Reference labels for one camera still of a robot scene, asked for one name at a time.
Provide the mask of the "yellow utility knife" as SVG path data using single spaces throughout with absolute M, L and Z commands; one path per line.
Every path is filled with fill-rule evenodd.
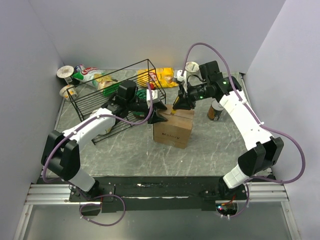
M 178 96 L 178 97 L 175 99 L 175 101 L 174 101 L 174 103 L 173 103 L 173 105 L 172 105 L 172 110 L 171 110 L 171 114 L 172 114 L 172 115 L 174 115 L 174 114 L 177 112 L 179 101 L 180 101 L 180 97 Z

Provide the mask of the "brown cardboard express box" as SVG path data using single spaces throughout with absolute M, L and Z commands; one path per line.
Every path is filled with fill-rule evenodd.
M 185 149 L 188 145 L 194 122 L 194 110 L 176 110 L 172 114 L 172 104 L 166 105 L 167 110 L 159 110 L 158 113 L 167 121 L 153 125 L 153 140 L 156 143 Z

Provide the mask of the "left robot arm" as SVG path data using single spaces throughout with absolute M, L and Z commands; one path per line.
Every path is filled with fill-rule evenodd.
M 99 182 L 81 168 L 80 151 L 86 144 L 119 122 L 137 126 L 166 121 L 165 117 L 157 114 L 157 110 L 167 109 L 158 89 L 153 89 L 148 83 L 146 97 L 140 98 L 137 94 L 137 84 L 124 80 L 89 118 L 63 132 L 53 130 L 47 137 L 41 158 L 43 181 L 51 183 L 46 177 L 47 170 L 50 170 L 59 179 L 78 188 L 87 201 L 94 201 L 101 191 Z

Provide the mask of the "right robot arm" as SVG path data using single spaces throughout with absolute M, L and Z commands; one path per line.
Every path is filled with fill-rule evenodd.
M 178 78 L 179 91 L 172 106 L 174 111 L 191 111 L 196 101 L 213 98 L 227 111 L 238 128 L 247 151 L 238 158 L 237 165 L 222 178 L 218 193 L 223 199 L 236 194 L 236 188 L 255 174 L 272 167 L 278 161 L 284 142 L 275 138 L 256 118 L 238 81 L 223 77 L 217 61 L 199 66 L 202 83 L 192 86 L 188 76 Z

